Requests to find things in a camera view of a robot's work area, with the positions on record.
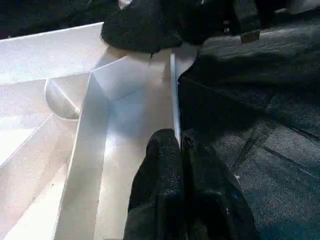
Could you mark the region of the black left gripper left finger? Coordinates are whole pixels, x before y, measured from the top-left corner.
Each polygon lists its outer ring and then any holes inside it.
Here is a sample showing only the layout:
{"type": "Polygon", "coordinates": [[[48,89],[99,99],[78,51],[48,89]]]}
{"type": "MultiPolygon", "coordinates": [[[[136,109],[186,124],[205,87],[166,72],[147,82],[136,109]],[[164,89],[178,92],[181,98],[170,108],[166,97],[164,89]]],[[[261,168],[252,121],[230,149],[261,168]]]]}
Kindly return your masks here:
{"type": "Polygon", "coordinates": [[[184,197],[178,141],[172,129],[160,129],[150,137],[134,176],[123,238],[184,240],[184,197]]]}

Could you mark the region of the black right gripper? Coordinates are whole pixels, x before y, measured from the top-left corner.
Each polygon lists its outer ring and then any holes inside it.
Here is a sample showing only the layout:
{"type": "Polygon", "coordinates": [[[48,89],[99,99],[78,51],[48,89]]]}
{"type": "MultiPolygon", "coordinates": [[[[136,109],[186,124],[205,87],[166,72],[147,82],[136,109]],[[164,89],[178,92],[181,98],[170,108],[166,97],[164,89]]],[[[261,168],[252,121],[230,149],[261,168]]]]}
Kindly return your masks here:
{"type": "Polygon", "coordinates": [[[200,45],[218,35],[239,35],[243,44],[260,38],[261,23],[254,0],[177,0],[176,28],[168,20],[163,0],[131,0],[107,10],[101,38],[126,51],[154,54],[200,45]]]}

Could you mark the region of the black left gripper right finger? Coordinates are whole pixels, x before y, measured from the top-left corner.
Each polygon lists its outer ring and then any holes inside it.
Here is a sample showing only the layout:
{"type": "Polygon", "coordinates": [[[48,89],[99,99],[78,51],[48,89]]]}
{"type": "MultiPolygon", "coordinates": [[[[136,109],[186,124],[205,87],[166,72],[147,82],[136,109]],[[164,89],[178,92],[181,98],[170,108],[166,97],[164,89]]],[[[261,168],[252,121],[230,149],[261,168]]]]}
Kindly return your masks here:
{"type": "Polygon", "coordinates": [[[187,237],[190,240],[258,240],[253,213],[237,179],[206,142],[181,140],[187,237]]]}

